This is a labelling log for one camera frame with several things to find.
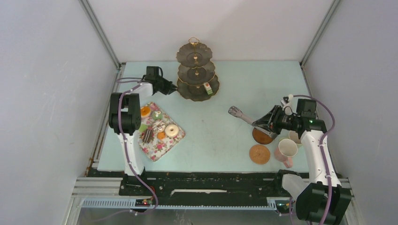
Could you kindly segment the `stainless steel serving tongs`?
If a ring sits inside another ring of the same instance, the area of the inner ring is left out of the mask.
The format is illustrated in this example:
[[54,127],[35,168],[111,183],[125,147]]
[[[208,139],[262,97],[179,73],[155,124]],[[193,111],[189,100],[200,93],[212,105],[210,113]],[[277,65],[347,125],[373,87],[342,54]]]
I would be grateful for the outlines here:
[[236,118],[242,119],[243,121],[245,121],[246,123],[248,123],[249,125],[251,125],[252,127],[254,127],[255,129],[265,133],[266,135],[268,135],[271,139],[276,139],[278,137],[278,134],[271,132],[267,129],[263,129],[257,125],[254,124],[255,120],[248,117],[246,114],[244,114],[239,108],[237,108],[236,106],[231,106],[228,109],[228,113]]

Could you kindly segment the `green striped cake slice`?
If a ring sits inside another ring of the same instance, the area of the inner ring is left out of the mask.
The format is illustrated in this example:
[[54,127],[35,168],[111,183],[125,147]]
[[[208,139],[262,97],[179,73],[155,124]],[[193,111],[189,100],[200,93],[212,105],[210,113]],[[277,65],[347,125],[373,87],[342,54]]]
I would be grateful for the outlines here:
[[211,88],[211,85],[208,82],[204,83],[203,86],[205,88],[207,95],[210,95],[210,96],[213,95],[213,90]]

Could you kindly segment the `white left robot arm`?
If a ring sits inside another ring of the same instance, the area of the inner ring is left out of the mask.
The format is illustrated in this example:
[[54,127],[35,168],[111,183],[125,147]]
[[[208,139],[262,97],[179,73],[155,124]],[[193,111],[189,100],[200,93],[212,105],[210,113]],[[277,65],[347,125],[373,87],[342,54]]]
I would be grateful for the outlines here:
[[158,92],[169,95],[177,91],[177,86],[164,78],[163,70],[158,66],[147,66],[146,73],[141,78],[123,77],[116,82],[136,84],[127,91],[111,94],[108,124],[121,142],[125,158],[124,172],[128,176],[138,176],[145,168],[134,144],[141,126],[141,102]]

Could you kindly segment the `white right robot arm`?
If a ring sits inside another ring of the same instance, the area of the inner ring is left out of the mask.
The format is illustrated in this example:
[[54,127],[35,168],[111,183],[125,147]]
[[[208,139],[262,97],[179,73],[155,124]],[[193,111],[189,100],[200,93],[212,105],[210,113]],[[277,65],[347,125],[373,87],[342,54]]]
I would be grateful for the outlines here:
[[306,153],[309,183],[299,187],[301,177],[288,172],[274,181],[273,190],[279,196],[289,193],[295,199],[298,219],[320,225],[338,225],[351,202],[352,194],[349,189],[342,187],[333,170],[327,144],[329,129],[316,115],[320,103],[310,96],[298,95],[295,113],[288,115],[285,111],[287,106],[275,105],[251,125],[276,135],[283,129],[298,134]]

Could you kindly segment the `woven rattan coaster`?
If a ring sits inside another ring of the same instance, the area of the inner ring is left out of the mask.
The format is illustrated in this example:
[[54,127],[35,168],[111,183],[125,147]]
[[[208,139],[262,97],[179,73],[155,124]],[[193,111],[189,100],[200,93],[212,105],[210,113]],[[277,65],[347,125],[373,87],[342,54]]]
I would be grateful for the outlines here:
[[266,146],[257,144],[250,148],[249,157],[254,163],[264,165],[270,160],[271,153]]
[[263,144],[263,145],[267,145],[273,142],[274,139],[272,139],[269,135],[261,132],[260,130],[254,128],[252,131],[252,136],[253,139],[259,143],[259,144]]

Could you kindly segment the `cream paper cup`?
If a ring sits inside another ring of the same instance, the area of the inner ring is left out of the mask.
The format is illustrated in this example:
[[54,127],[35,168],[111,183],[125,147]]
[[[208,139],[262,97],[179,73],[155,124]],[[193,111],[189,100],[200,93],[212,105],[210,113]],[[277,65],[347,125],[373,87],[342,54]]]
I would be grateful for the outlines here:
[[298,148],[300,148],[300,147],[302,146],[301,139],[299,138],[297,132],[295,132],[295,131],[289,131],[289,133],[288,133],[288,138],[289,138],[290,140],[294,141],[294,142],[296,143],[296,145],[297,145]]

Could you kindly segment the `three tier dessert stand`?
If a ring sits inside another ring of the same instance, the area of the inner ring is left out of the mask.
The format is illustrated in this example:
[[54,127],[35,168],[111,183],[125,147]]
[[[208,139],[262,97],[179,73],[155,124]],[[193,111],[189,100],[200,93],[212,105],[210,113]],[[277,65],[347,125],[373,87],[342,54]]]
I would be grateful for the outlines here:
[[[215,64],[211,61],[213,52],[198,38],[191,37],[188,43],[181,46],[176,53],[177,62],[177,92],[185,99],[203,102],[214,96],[220,87],[215,71]],[[204,83],[209,83],[213,95],[207,95]]]

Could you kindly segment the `pink mug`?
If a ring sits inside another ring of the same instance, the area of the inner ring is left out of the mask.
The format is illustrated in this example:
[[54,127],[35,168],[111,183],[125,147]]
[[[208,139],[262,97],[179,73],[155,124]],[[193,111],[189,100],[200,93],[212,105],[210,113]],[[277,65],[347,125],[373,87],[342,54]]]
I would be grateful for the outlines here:
[[290,139],[282,139],[274,152],[277,161],[282,162],[286,168],[293,167],[292,158],[298,153],[297,144]]

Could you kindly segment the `chocolate drizzled donut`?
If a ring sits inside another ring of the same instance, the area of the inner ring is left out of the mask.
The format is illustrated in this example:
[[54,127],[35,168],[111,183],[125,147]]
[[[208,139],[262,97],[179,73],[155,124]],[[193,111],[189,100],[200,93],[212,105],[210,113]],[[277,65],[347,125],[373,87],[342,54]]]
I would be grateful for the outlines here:
[[152,124],[154,132],[163,132],[166,128],[166,123],[163,120],[155,120]]

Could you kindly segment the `white glazed donut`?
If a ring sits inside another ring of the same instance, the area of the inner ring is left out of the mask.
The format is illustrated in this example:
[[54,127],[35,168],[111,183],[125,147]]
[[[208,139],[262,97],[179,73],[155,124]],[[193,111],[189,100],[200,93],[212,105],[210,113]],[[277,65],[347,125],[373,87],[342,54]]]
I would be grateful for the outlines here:
[[169,124],[166,126],[164,132],[166,134],[167,137],[175,137],[178,135],[179,133],[179,126],[177,126],[176,124]]

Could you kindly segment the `floral square tray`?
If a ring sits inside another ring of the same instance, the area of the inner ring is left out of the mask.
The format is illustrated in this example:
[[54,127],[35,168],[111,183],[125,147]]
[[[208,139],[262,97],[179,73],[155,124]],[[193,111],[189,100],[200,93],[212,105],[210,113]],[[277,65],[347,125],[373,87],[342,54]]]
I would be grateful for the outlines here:
[[138,145],[153,162],[185,138],[186,132],[154,102],[141,107]]

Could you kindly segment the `small orange pastry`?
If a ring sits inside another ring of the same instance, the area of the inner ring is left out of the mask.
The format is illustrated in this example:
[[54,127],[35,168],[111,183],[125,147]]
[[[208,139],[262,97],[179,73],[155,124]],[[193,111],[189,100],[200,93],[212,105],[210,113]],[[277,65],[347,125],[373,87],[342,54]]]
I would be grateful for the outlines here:
[[159,132],[159,133],[157,134],[157,138],[158,138],[159,140],[165,139],[165,138],[166,138],[165,132]]

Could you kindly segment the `green macaron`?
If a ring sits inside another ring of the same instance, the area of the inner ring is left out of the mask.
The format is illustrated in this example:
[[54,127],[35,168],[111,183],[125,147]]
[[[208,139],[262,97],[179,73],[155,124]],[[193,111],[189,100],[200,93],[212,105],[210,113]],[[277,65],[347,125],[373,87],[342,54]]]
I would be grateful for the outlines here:
[[145,132],[146,130],[147,130],[147,125],[141,123],[141,125],[140,125],[138,131],[139,131],[140,133],[143,133],[143,132]]

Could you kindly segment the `aluminium frame post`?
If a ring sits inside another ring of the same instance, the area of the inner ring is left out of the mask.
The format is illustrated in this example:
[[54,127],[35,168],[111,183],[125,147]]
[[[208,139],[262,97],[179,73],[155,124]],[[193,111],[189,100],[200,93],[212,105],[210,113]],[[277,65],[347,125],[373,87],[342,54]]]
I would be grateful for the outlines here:
[[116,56],[116,53],[113,49],[113,47],[111,46],[110,41],[108,40],[105,31],[103,30],[100,21],[98,20],[90,2],[88,0],[79,0],[79,3],[81,4],[84,12],[86,13],[90,23],[92,24],[94,31],[96,32],[96,34],[98,35],[101,43],[103,44],[103,46],[105,47],[105,50],[107,51],[110,59],[112,60],[113,64],[115,65],[115,67],[117,69],[120,69],[121,67],[121,62],[119,61],[119,59]]
[[310,59],[313,51],[315,50],[317,44],[319,43],[320,39],[322,38],[324,32],[327,29],[327,26],[331,22],[334,14],[336,13],[339,5],[341,4],[342,0],[333,0],[329,9],[327,10],[319,28],[317,29],[314,38],[312,39],[310,45],[308,46],[301,62],[300,66],[301,68],[304,68],[308,60]]

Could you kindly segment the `right aluminium frame post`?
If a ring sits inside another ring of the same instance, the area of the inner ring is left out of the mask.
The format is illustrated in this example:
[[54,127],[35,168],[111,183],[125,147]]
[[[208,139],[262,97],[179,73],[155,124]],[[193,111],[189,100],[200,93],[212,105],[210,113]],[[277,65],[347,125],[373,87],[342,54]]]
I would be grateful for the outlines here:
[[308,46],[301,62],[300,66],[301,68],[304,68],[308,60],[310,59],[313,51],[315,50],[317,44],[319,43],[320,39],[322,38],[324,32],[327,29],[327,26],[331,22],[334,14],[336,13],[339,5],[341,4],[342,0],[333,0],[329,9],[327,10],[319,28],[317,29],[314,38],[312,39],[310,45]]

